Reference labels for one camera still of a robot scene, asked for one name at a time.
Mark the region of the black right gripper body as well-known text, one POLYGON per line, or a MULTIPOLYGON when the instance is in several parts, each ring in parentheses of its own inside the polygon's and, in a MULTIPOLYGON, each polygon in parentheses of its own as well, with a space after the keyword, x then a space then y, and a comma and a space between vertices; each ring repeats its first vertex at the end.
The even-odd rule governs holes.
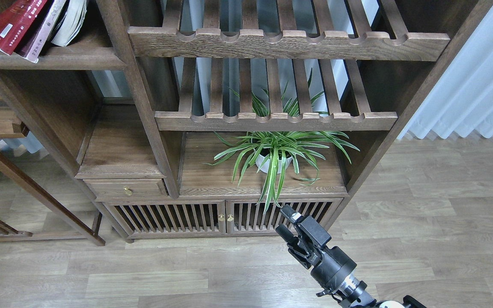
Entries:
POLYGON ((353 275, 356 263, 339 247, 329 249, 330 234, 312 216, 288 215, 297 231, 287 232, 288 252, 323 287, 323 293, 354 293, 358 280, 353 275))

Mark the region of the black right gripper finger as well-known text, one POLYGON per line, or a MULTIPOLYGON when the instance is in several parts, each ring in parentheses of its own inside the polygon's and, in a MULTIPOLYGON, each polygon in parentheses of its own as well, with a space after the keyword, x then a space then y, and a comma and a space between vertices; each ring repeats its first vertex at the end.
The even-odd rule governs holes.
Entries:
POLYGON ((296 212, 290 205, 285 204, 280 209, 280 214, 285 218, 282 224, 289 226, 290 224, 297 224, 303 221, 303 215, 296 212))
POLYGON ((285 224, 279 224, 276 228, 276 232, 287 244, 294 244, 296 237, 285 224))

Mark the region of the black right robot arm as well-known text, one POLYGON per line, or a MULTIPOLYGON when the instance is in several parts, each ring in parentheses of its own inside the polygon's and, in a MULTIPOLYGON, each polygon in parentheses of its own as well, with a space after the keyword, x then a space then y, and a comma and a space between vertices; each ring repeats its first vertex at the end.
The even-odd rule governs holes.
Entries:
POLYGON ((394 300, 378 302, 366 291, 366 283, 354 276, 356 263, 339 247, 329 249, 326 246, 331 236, 311 215, 303 216, 289 205, 284 205, 280 213, 294 226, 297 236, 285 224, 280 224, 276 232, 286 241, 288 252, 305 269, 312 269, 311 276, 323 288, 317 293, 318 297, 332 296, 343 308, 423 307, 412 296, 405 296, 402 303, 394 300))

